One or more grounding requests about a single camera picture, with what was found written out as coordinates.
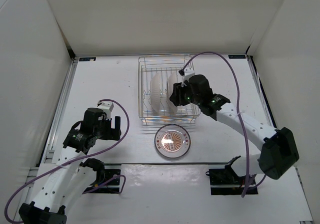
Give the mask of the orange sunburst plate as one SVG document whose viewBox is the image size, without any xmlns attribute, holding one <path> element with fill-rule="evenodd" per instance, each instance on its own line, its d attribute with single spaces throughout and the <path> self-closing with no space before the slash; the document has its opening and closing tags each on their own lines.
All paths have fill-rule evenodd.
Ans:
<svg viewBox="0 0 320 224">
<path fill-rule="evenodd" d="M 185 128 L 177 124 L 168 124 L 157 130 L 154 146 L 157 153 L 169 160 L 184 157 L 191 147 L 192 140 Z"/>
</svg>

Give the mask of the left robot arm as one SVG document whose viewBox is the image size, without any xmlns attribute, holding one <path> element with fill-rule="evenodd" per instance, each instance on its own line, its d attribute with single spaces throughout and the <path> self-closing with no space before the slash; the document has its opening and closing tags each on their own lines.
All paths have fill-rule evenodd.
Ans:
<svg viewBox="0 0 320 224">
<path fill-rule="evenodd" d="M 19 208 L 23 223 L 66 223 L 71 205 L 85 190 L 106 181 L 103 162 L 87 155 L 97 140 L 120 140 L 121 118 L 111 118 L 113 107 L 107 101 L 88 108 L 83 120 L 71 127 L 62 145 L 57 170 L 48 175 L 30 203 Z"/>
</svg>

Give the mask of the flower pattern plate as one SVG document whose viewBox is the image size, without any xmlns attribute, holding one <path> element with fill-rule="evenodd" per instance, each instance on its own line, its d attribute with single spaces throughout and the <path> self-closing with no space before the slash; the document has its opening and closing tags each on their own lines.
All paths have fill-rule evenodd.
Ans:
<svg viewBox="0 0 320 224">
<path fill-rule="evenodd" d="M 171 73 L 171 75 L 168 77 L 168 79 L 167 79 L 167 86 L 166 86 L 166 101 L 167 101 L 167 103 L 168 103 L 168 106 L 169 106 L 169 108 L 170 108 L 170 111 L 171 111 L 171 113 L 172 113 L 172 115 L 176 115 L 176 113 L 177 113 L 177 107 L 176 106 L 174 106 L 173 104 L 172 104 L 172 102 L 170 101 L 170 96 L 171 96 L 171 94 L 173 93 L 173 90 L 174 90 L 174 84 L 175 83 L 177 83 L 178 82 L 178 75 L 177 75 L 177 72 L 172 72 Z"/>
</svg>

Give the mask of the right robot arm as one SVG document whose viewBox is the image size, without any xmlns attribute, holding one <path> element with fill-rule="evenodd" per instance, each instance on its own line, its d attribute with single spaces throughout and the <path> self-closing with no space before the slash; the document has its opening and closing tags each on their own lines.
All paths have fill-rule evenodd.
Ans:
<svg viewBox="0 0 320 224">
<path fill-rule="evenodd" d="M 202 114 L 229 126 L 260 151 L 249 157 L 236 156 L 225 165 L 224 176 L 229 183 L 237 183 L 246 174 L 265 174 L 277 180 L 299 160 L 291 130 L 276 129 L 239 113 L 227 97 L 213 93 L 204 75 L 174 83 L 169 99 L 175 106 L 197 105 Z"/>
</svg>

